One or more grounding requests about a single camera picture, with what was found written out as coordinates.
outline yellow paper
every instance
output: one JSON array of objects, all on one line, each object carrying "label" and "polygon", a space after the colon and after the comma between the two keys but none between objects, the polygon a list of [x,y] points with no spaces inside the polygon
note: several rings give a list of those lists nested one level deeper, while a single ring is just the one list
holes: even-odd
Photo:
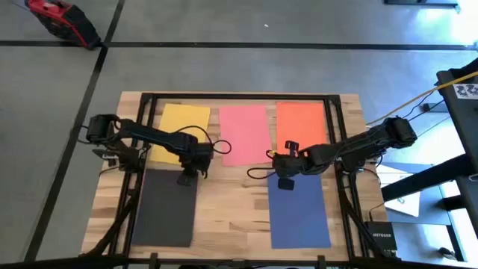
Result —
[{"label": "yellow paper", "polygon": [[[211,109],[206,107],[166,104],[159,123],[159,129],[165,132],[175,132],[185,126],[199,126],[207,131],[210,113]],[[205,142],[205,133],[198,128],[188,128],[181,132],[194,135],[200,143]],[[151,155],[149,156],[151,161],[180,164],[179,157],[168,152],[162,146],[154,145],[151,150]]]}]

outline yellow cable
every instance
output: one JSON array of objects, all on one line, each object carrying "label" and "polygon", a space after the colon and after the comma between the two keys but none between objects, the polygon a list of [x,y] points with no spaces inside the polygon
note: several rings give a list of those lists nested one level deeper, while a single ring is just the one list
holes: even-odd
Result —
[{"label": "yellow cable", "polygon": [[428,91],[422,93],[421,95],[419,95],[419,96],[413,98],[412,100],[406,102],[405,104],[399,106],[398,108],[395,108],[393,111],[390,111],[390,112],[387,113],[385,116],[380,117],[380,118],[378,118],[378,119],[376,119],[376,120],[374,120],[374,121],[371,121],[371,122],[367,123],[367,125],[371,125],[371,124],[374,124],[374,123],[376,123],[376,122],[378,122],[378,121],[380,121],[380,120],[385,119],[386,117],[392,115],[393,113],[395,113],[395,112],[397,112],[398,110],[400,110],[400,109],[406,107],[407,105],[410,105],[411,103],[417,101],[419,98],[425,96],[425,95],[428,94],[428,93],[431,93],[431,92],[436,91],[436,90],[443,89],[443,88],[445,88],[445,87],[448,87],[448,86],[453,85],[453,84],[458,83],[458,82],[462,82],[462,81],[464,81],[464,80],[467,80],[467,79],[469,79],[469,78],[474,77],[475,75],[478,75],[478,72],[472,72],[471,74],[466,75],[466,76],[463,76],[463,77],[461,77],[461,78],[457,78],[457,79],[455,79],[454,81],[450,81],[450,82],[447,82],[447,83],[445,83],[445,84],[442,84],[442,85],[439,85],[439,86],[437,86],[437,87],[434,87],[433,89],[428,90]]}]

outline colored paper sheet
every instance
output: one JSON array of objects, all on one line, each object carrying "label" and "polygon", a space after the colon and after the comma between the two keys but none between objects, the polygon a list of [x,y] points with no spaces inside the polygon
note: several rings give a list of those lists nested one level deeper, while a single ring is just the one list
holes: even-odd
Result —
[{"label": "colored paper sheet", "polygon": [[193,240],[197,178],[178,185],[182,171],[147,169],[132,243],[157,247],[189,247]]},{"label": "colored paper sheet", "polygon": [[[263,164],[270,162],[266,151],[271,149],[265,105],[219,108],[221,139],[232,145],[223,155],[224,166]],[[223,151],[229,149],[223,143]]]},{"label": "colored paper sheet", "polygon": [[322,103],[277,102],[276,114],[279,153],[289,153],[287,140],[299,143],[299,149],[327,143]]},{"label": "colored paper sheet", "polygon": [[[175,132],[185,126],[199,126],[208,130],[210,108],[192,105],[166,104],[159,123],[159,129],[165,132]],[[181,131],[194,135],[199,142],[205,142],[205,133],[198,128],[189,128]],[[180,164],[179,157],[168,152],[162,146],[152,147],[151,161],[162,161],[170,164]]]},{"label": "colored paper sheet", "polygon": [[320,176],[298,174],[292,179],[293,191],[279,189],[275,174],[267,180],[272,248],[331,247]]}]

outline black metal frame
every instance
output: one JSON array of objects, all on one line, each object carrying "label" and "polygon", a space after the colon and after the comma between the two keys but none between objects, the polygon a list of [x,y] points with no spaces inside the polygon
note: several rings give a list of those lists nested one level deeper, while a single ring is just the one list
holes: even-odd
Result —
[{"label": "black metal frame", "polygon": [[430,7],[456,7],[457,0],[384,0],[384,4],[421,5]]},{"label": "black metal frame", "polygon": [[[336,143],[334,123],[332,120],[331,103],[335,106],[338,127],[341,140],[347,138],[345,129],[344,115],[342,114],[341,100],[339,95],[309,95],[309,94],[242,94],[242,93],[143,93],[140,98],[140,107],[137,113],[137,122],[142,123],[144,120],[144,112],[146,106],[150,103],[147,118],[147,126],[152,126],[156,105],[159,99],[275,99],[275,100],[317,100],[324,103],[326,112],[326,122],[329,131],[330,143]],[[138,145],[138,140],[131,142],[132,146]],[[347,245],[348,262],[325,261],[323,256],[318,256],[316,261],[268,261],[268,260],[244,260],[244,259],[160,259],[157,253],[151,253],[149,259],[132,259],[129,258],[131,249],[131,238],[134,231],[135,215],[139,203],[141,185],[143,184],[143,171],[146,156],[142,162],[143,169],[137,174],[134,188],[130,189],[131,173],[125,173],[123,178],[122,189],[118,202],[117,215],[115,221],[106,232],[104,237],[98,244],[88,253],[82,254],[75,258],[52,259],[35,262],[20,262],[15,264],[0,265],[0,268],[106,268],[122,265],[128,268],[129,264],[148,264],[150,268],[159,268],[160,265],[228,265],[235,268],[250,268],[254,266],[315,266],[317,269],[326,269],[326,266],[333,267],[352,267],[352,268],[458,268],[443,265],[428,265],[415,262],[402,262],[396,258],[388,257],[388,254],[373,240],[372,235],[365,227],[361,209],[359,196],[356,188],[356,174],[344,173],[340,162],[334,163],[335,177],[338,186],[338,197],[341,206],[342,222],[344,225],[344,234]],[[344,177],[348,178],[350,186],[350,196],[353,205],[347,198],[344,188]],[[128,225],[125,232],[125,241],[121,254],[117,254],[118,237],[124,220],[128,217]],[[359,233],[361,256],[355,255],[353,248],[353,238],[351,234],[350,221],[352,219]],[[106,248],[108,254],[102,255]],[[376,258],[369,258],[369,249]]]}]

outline black paper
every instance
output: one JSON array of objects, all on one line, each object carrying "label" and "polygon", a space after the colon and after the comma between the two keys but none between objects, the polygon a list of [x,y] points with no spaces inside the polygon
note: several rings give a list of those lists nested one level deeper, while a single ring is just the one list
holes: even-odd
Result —
[{"label": "black paper", "polygon": [[147,169],[132,244],[189,247],[193,239],[197,178],[176,183],[181,171]]}]

